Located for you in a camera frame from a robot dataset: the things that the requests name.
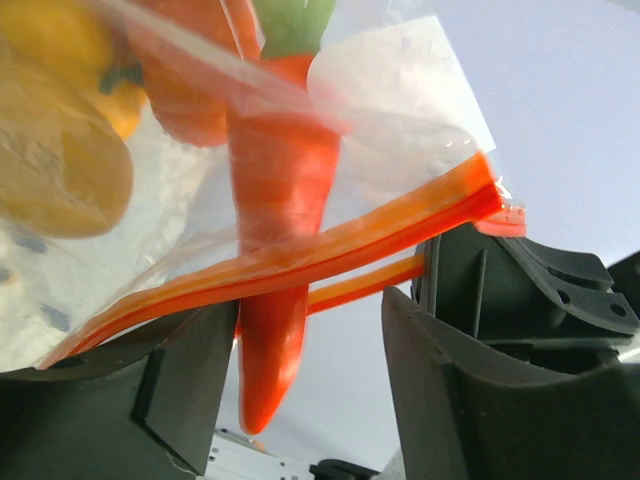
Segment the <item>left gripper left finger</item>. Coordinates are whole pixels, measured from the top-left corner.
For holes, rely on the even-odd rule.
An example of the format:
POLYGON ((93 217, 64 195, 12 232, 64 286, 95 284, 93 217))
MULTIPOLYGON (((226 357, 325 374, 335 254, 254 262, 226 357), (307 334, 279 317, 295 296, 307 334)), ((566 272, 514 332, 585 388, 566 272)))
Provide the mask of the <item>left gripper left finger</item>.
POLYGON ((204 475, 238 306, 156 319, 106 344, 1 376, 5 479, 204 475))

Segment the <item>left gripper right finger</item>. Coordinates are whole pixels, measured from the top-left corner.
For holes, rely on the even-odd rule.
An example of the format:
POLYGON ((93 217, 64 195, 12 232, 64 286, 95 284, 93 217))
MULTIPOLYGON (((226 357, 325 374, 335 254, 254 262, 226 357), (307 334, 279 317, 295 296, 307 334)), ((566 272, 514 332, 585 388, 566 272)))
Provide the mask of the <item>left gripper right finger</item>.
POLYGON ((635 479, 639 369, 533 366, 384 291, 384 348, 410 479, 635 479))

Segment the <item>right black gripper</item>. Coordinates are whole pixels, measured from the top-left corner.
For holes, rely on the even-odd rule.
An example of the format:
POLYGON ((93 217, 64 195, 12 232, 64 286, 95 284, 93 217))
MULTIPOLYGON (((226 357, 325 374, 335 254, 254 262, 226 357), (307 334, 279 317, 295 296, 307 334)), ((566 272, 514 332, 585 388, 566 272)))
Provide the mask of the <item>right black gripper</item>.
POLYGON ((436 319, 517 360, 578 375, 618 361, 639 314, 594 254, 470 225, 420 244, 411 297, 436 319))

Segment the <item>clear orange-zip bag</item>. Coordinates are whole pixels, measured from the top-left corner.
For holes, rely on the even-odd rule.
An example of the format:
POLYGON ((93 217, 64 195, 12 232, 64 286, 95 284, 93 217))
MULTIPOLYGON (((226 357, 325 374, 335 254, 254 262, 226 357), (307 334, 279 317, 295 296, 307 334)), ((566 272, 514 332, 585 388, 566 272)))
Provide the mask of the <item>clear orange-zip bag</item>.
POLYGON ((5 1, 1 367, 304 286, 315 313, 526 212, 426 1, 5 1))

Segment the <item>orange toy carrot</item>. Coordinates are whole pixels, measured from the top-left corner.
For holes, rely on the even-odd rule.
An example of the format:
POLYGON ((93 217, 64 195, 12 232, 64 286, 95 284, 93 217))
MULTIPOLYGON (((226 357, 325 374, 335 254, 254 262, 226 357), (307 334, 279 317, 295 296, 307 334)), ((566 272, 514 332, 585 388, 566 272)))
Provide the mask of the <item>orange toy carrot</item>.
MULTIPOLYGON (((260 66, 305 87, 335 9, 332 1, 256 1, 264 36, 260 66)), ((315 235, 324 216, 340 137, 321 125, 278 113, 243 88, 227 114, 240 251, 315 235)), ((305 336, 306 284, 246 297, 239 308, 240 420, 257 435, 293 383, 305 336)))

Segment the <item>yellow toy bell pepper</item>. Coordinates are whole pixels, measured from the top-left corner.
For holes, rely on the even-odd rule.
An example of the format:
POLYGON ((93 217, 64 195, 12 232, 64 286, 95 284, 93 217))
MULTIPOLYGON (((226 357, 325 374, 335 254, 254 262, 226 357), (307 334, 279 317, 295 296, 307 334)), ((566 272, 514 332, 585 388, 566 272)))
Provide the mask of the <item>yellow toy bell pepper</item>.
POLYGON ((126 139, 143 89, 100 86, 127 63, 112 29, 85 1, 1 4, 1 217, 46 237, 112 230, 128 208, 126 139))

